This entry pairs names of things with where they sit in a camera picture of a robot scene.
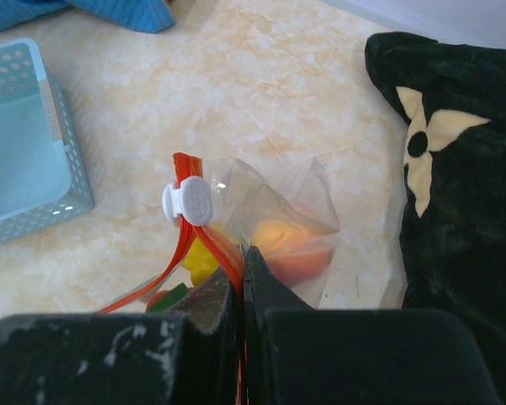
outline blue basket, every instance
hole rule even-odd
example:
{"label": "blue basket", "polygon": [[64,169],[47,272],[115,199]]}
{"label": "blue basket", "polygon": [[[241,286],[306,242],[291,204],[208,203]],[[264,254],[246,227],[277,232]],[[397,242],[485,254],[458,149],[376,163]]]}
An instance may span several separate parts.
{"label": "blue basket", "polygon": [[66,99],[32,40],[0,46],[0,245],[94,207]]}

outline flower pattern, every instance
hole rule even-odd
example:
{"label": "flower pattern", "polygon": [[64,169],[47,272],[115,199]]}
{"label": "flower pattern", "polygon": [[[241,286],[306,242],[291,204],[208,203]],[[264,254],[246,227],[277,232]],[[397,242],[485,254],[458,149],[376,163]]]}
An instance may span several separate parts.
{"label": "flower pattern", "polygon": [[406,134],[404,165],[408,165],[406,183],[416,198],[419,218],[429,206],[433,156],[454,142],[466,129],[489,122],[468,112],[437,110],[426,121],[422,93],[408,87],[397,87],[397,95],[406,116],[411,120]]}

